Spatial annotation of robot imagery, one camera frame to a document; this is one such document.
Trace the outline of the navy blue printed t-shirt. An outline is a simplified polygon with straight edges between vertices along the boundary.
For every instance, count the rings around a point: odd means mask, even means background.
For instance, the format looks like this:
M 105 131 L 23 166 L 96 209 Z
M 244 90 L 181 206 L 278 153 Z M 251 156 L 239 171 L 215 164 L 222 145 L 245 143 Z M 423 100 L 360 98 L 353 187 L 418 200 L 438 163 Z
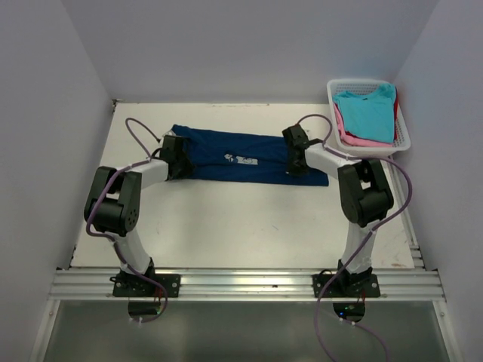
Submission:
M 288 151 L 282 137 L 195 129 L 175 124 L 171 133 L 184 138 L 194 170 L 190 179 L 287 186 L 329 186 L 326 173 L 302 176 L 286 171 Z

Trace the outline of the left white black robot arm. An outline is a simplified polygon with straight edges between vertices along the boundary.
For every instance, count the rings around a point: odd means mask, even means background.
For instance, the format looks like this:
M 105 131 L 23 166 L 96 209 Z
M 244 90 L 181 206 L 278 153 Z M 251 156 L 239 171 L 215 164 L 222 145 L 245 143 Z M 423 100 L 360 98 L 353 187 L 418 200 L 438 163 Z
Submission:
M 121 270 L 131 274 L 130 286 L 140 296 L 155 291 L 157 278 L 148 272 L 152 258 L 137 231 L 141 192 L 158 183 L 183 179 L 194 165 L 188 156 L 188 140 L 168 134 L 162 144 L 142 161 L 124 167 L 98 167 L 84 208 L 86 233 L 105 238 L 113 247 Z

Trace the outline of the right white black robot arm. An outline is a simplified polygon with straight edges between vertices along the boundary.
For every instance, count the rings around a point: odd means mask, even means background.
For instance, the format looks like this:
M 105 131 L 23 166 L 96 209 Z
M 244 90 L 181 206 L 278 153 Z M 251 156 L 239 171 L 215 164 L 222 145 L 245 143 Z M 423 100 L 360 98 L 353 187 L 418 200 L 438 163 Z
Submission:
M 354 296 L 376 282 L 372 275 L 372 253 L 377 231 L 394 206 L 394 198 L 376 158 L 359 159 L 327 146 L 323 140 L 310 140 L 298 124 L 282 131 L 288 149 L 287 172 L 305 176 L 320 170 L 335 178 L 340 205 L 348 220 L 346 246 L 338 261 L 337 272 L 314 275 L 315 291 L 322 296 Z

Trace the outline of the pink folded t-shirt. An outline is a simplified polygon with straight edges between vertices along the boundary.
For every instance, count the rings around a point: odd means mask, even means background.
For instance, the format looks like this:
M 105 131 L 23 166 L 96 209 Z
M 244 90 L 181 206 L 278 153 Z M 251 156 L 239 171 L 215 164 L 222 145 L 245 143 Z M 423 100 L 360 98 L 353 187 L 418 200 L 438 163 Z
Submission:
M 360 146 L 360 147 L 377 147 L 377 148 L 392 147 L 392 144 L 389 144 L 389 143 L 381 143 L 373 140 L 366 140 L 366 139 L 355 137 L 350 133 L 347 133 L 343 123 L 343 116 L 341 115 L 337 104 L 335 103 L 333 107 L 335 112 L 338 133 L 339 133 L 340 139 L 345 144 L 349 146 Z

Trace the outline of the white plastic laundry basket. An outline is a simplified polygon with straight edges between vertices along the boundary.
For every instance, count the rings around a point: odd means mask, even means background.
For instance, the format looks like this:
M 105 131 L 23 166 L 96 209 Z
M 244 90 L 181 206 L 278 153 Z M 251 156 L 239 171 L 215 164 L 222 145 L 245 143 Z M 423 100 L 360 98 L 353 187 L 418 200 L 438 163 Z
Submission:
M 339 150 L 358 156 L 388 156 L 409 150 L 411 140 L 394 84 L 333 79 L 327 83 L 327 93 Z

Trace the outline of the turquoise folded t-shirt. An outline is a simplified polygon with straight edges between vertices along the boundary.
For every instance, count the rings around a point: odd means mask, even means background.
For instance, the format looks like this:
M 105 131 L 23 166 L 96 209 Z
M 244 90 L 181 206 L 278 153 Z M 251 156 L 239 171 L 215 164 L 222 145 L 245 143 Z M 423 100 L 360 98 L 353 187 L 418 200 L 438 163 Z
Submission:
M 355 137 L 392 144 L 395 139 L 393 103 L 395 86 L 381 84 L 369 94 L 348 90 L 334 95 L 347 133 Z

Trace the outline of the red folded t-shirt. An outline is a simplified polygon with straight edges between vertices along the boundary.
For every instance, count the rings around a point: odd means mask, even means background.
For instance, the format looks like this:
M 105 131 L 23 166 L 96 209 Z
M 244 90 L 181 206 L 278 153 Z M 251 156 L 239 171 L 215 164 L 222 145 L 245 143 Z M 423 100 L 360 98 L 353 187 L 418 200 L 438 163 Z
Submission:
M 397 88 L 395 88 L 395 100 L 394 100 L 394 103 L 393 103 L 393 114 L 394 114 L 394 122 L 395 123 L 398 120 L 398 108 L 399 108 L 399 104 L 398 104 L 398 90 L 397 90 Z

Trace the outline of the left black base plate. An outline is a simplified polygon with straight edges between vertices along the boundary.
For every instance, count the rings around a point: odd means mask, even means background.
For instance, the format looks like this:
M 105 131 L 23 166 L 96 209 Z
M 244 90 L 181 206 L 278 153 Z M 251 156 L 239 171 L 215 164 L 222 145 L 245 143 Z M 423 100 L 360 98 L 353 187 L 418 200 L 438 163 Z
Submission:
M 139 276 L 119 271 L 109 278 L 114 284 L 114 297 L 168 297 L 177 298 L 179 295 L 181 276 L 179 274 L 158 274 L 153 266 L 148 267 L 145 279 Z

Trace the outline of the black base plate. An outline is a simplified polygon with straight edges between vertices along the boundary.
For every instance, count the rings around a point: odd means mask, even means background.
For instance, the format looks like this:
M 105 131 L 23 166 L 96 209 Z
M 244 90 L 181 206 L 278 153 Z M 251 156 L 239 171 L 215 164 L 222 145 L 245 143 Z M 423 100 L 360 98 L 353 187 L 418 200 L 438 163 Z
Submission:
M 311 276 L 314 297 L 319 297 L 322 289 L 332 278 L 332 274 L 331 270 L 322 269 Z M 379 282 L 372 267 L 358 274 L 344 270 L 322 294 L 322 298 L 379 298 L 380 296 Z
M 181 276 L 179 274 L 158 274 L 153 266 L 148 267 L 145 279 L 139 276 L 119 271 L 109 278 L 114 284 L 114 297 L 168 297 L 177 298 L 179 295 Z

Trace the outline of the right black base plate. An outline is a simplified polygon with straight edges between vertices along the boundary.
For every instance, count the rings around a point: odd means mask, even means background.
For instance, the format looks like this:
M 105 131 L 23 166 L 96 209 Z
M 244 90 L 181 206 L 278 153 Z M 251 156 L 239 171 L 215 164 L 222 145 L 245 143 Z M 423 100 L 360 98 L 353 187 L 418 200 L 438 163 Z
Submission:
M 322 269 L 311 276 L 314 297 L 319 297 L 322 289 L 332 278 L 332 274 L 331 270 Z M 372 267 L 358 274 L 344 270 L 322 294 L 322 298 L 379 298 L 380 296 L 379 282 Z

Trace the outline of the aluminium front frame rail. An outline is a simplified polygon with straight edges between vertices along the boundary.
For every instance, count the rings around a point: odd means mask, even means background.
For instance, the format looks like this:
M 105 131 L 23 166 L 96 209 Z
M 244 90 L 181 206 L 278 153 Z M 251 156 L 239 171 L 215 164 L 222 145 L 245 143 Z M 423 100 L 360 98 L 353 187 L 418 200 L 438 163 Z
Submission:
M 116 268 L 71 268 L 57 271 L 48 298 L 107 301 L 114 297 Z M 174 291 L 175 301 L 312 302 L 321 289 L 313 268 L 159 268 Z M 354 287 L 347 300 L 440 302 L 445 300 L 438 272 L 377 269 L 375 279 Z

